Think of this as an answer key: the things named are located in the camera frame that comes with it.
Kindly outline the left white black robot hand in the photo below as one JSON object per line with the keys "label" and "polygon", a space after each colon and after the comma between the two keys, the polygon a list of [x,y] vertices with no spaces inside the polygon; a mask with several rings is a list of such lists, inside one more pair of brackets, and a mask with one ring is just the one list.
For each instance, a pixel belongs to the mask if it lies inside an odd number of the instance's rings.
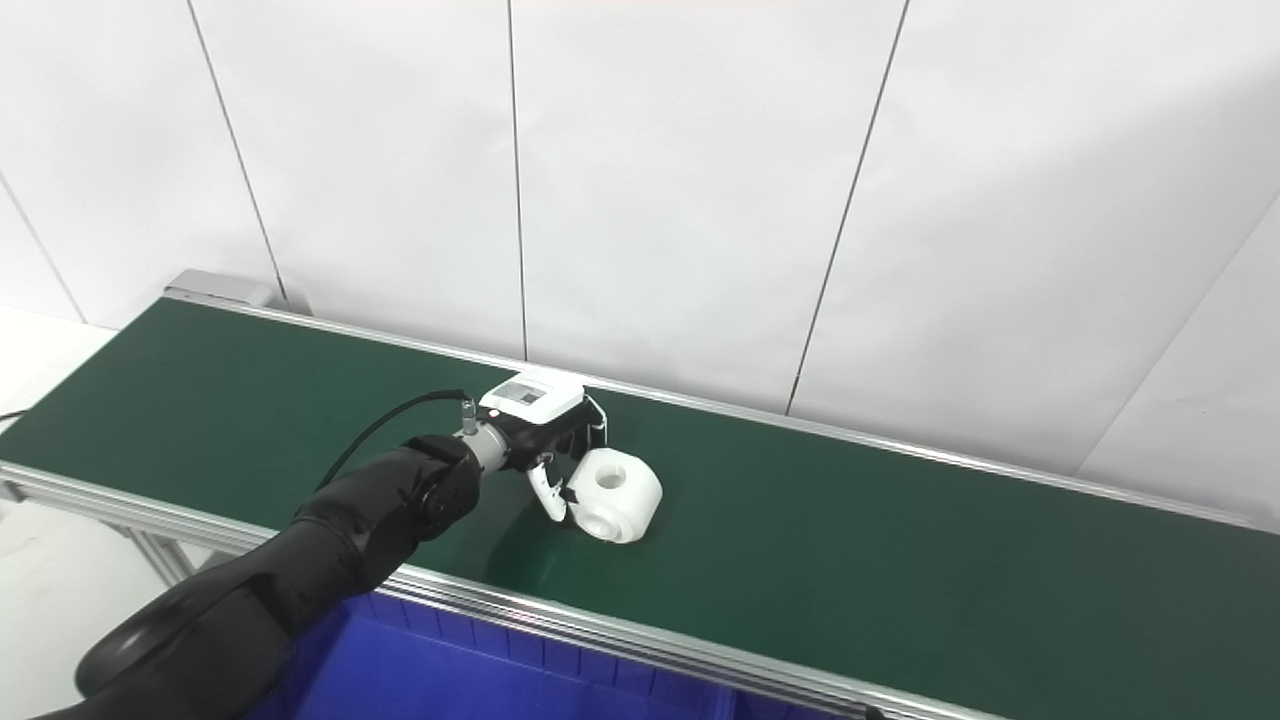
{"label": "left white black robot hand", "polygon": [[579,464],[608,441],[607,414],[586,386],[566,372],[521,372],[480,398],[479,424],[502,448],[493,470],[525,475],[548,518],[570,524],[577,500],[558,461]]}

